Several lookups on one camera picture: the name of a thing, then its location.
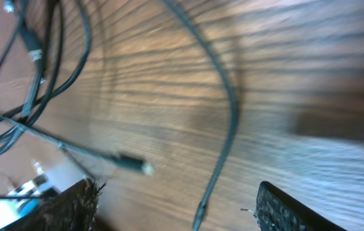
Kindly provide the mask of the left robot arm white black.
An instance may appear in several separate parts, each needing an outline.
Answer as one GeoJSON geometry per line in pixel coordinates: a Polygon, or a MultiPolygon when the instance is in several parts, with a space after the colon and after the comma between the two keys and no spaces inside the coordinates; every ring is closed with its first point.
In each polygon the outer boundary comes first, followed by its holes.
{"type": "Polygon", "coordinates": [[[34,160],[33,169],[37,175],[23,184],[8,180],[8,196],[17,198],[0,199],[0,229],[33,212],[86,177],[82,170],[70,162],[44,167],[34,160]]]}

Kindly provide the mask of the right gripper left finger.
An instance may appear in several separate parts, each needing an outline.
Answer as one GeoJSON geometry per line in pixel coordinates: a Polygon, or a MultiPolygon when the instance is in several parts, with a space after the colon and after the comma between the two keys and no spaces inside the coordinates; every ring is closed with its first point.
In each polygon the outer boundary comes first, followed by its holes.
{"type": "Polygon", "coordinates": [[[0,231],[95,231],[101,186],[82,179],[0,231]]]}

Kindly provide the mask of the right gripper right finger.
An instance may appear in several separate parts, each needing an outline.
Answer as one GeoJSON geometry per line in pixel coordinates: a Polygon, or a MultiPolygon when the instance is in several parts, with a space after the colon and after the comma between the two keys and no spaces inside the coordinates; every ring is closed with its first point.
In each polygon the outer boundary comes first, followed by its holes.
{"type": "Polygon", "coordinates": [[[345,231],[272,183],[260,183],[254,217],[261,231],[345,231]]]}

